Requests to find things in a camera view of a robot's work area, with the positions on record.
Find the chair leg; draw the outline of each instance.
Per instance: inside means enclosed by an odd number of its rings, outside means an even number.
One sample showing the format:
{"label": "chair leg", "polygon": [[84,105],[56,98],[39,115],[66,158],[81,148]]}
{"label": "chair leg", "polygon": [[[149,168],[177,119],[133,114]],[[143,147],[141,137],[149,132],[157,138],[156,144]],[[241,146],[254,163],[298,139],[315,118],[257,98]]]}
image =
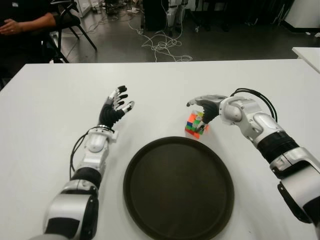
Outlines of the chair leg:
{"label": "chair leg", "polygon": [[78,27],[78,28],[80,29],[80,31],[83,33],[83,35],[85,36],[85,38],[90,42],[91,46],[97,51],[97,47],[96,47],[95,44],[91,41],[91,39],[88,37],[88,35],[86,34],[85,30],[83,30],[83,28],[82,28],[80,25],[78,25],[77,27]]}
{"label": "chair leg", "polygon": [[70,29],[71,32],[76,36],[76,38],[79,39],[78,34],[72,29],[72,27],[69,27],[69,29]]}
{"label": "chair leg", "polygon": [[62,37],[62,29],[58,31],[58,49],[61,51],[61,37]]}
{"label": "chair leg", "polygon": [[65,63],[69,63],[69,61],[66,59],[66,57],[62,54],[62,52],[59,50],[59,48],[57,47],[57,45],[55,44],[55,42],[52,40],[51,37],[48,38],[48,41],[50,43],[50,45],[54,48],[54,50],[56,51],[56,53],[63,59],[63,61]]}

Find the wall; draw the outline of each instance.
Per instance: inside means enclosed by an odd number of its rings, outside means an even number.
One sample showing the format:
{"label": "wall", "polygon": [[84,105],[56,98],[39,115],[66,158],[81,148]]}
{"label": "wall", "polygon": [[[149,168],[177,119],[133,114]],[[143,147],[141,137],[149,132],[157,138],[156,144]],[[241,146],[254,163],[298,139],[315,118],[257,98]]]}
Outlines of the wall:
{"label": "wall", "polygon": [[320,28],[320,0],[295,0],[285,21],[295,28]]}

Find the human hand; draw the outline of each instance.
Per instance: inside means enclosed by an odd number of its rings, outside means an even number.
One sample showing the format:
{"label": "human hand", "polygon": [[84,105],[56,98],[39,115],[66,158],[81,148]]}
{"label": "human hand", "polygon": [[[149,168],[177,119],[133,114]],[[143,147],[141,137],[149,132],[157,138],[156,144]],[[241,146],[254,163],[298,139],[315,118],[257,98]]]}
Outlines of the human hand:
{"label": "human hand", "polygon": [[4,25],[0,27],[0,34],[3,35],[16,35],[23,32],[21,22],[13,19],[4,20]]}

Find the human arm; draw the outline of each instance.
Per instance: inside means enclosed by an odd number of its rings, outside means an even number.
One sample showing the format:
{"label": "human arm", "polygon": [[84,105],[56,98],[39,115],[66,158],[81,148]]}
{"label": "human arm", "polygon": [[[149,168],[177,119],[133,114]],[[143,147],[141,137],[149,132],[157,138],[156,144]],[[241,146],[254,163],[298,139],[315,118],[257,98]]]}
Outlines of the human arm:
{"label": "human arm", "polygon": [[55,18],[50,12],[32,21],[17,22],[13,19],[6,19],[4,22],[5,25],[0,27],[2,35],[17,35],[56,26]]}

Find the black cable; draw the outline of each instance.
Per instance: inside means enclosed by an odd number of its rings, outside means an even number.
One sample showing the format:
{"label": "black cable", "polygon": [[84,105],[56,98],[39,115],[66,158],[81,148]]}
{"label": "black cable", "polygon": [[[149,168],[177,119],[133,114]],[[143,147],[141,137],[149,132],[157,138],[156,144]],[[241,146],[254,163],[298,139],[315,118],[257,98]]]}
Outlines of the black cable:
{"label": "black cable", "polygon": [[266,96],[264,96],[262,93],[260,93],[256,90],[253,90],[253,89],[249,89],[249,88],[238,88],[230,95],[230,97],[233,97],[237,93],[249,93],[249,94],[255,95],[256,97],[260,98],[269,108],[269,110],[271,112],[271,116],[274,118],[274,120],[276,122],[278,122],[278,114],[277,114],[276,108],[274,107],[272,102]]}
{"label": "black cable", "polygon": [[73,170],[73,172],[75,171],[74,168],[74,155],[76,153],[76,151],[78,150],[78,148],[81,146],[81,144],[84,142],[86,136],[89,134],[89,131],[92,129],[105,129],[107,131],[111,131],[111,132],[115,132],[114,130],[112,130],[109,127],[103,127],[103,126],[95,126],[90,128],[85,134],[83,134],[74,144],[71,155],[70,155],[70,165],[69,165],[69,180],[71,181],[71,170]]}

